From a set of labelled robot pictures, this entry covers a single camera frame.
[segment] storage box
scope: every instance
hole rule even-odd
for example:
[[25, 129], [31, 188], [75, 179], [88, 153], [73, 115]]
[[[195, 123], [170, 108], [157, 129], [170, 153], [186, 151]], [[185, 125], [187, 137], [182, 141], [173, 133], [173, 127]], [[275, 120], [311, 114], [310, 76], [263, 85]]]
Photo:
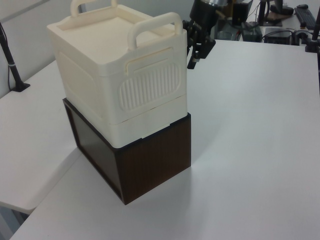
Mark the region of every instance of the storage box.
[[191, 115], [113, 148], [66, 98], [76, 145], [126, 205], [191, 165]]
[[121, 148], [187, 115], [187, 33], [178, 14], [118, 5], [49, 25], [67, 99]]

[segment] desk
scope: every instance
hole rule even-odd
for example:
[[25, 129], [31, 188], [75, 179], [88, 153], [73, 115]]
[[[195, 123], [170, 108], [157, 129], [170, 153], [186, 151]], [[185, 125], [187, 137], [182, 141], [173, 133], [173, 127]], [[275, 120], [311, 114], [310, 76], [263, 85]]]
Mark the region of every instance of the desk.
[[[253, 0], [250, 13], [253, 12], [255, 7], [260, 3], [259, 0]], [[301, 4], [307, 4], [309, 6], [309, 10], [314, 16], [315, 19], [317, 19], [319, 7], [320, 7], [320, 1], [319, 0], [290, 0], [290, 1], [284, 1], [284, 3], [287, 3], [287, 6], [290, 8], [295, 8], [298, 5]], [[295, 15], [295, 11], [293, 11], [293, 15], [287, 19], [282, 20], [282, 27], [281, 28], [289, 28], [289, 29], [295, 29], [295, 30], [300, 30], [300, 22]], [[259, 9], [257, 12], [254, 12], [251, 16], [248, 17], [247, 22], [254, 22], [255, 19], [258, 21], [258, 14], [259, 14]], [[264, 34], [266, 28], [274, 28], [274, 27], [261, 27], [262, 33]]]
[[0, 206], [30, 214], [80, 156], [56, 62], [0, 99]]
[[187, 76], [191, 168], [123, 205], [82, 155], [12, 240], [320, 239], [317, 56], [217, 40]]

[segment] white wall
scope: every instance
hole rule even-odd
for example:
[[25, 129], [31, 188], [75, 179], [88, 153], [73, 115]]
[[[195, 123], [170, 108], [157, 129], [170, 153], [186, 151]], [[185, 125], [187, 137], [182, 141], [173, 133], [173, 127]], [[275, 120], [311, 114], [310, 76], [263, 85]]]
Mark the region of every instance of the white wall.
[[[46, 27], [69, 16], [70, 3], [71, 0], [50, 0], [2, 23], [23, 81], [55, 59]], [[9, 92], [7, 69], [8, 63], [0, 48], [0, 98]]]
[[[168, 12], [178, 13], [182, 20], [190, 20], [189, 14], [194, 0], [118, 0], [125, 5], [150, 16], [158, 16]], [[86, 4], [87, 11], [111, 5], [111, 0], [96, 0]]]

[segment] wooden box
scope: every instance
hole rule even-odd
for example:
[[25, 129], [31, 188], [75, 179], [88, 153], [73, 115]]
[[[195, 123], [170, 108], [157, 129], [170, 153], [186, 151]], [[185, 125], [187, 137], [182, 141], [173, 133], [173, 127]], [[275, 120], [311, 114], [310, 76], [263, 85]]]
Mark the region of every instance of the wooden box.
[[191, 165], [191, 115], [124, 147], [113, 148], [65, 98], [78, 148], [126, 205]]

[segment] cream plastic storage box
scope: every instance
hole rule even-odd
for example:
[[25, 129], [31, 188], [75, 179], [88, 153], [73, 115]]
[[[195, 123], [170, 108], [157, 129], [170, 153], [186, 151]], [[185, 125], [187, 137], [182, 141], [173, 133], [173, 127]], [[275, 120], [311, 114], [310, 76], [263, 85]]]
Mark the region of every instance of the cream plastic storage box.
[[187, 33], [178, 14], [118, 5], [49, 25], [67, 99], [121, 148], [187, 115]]

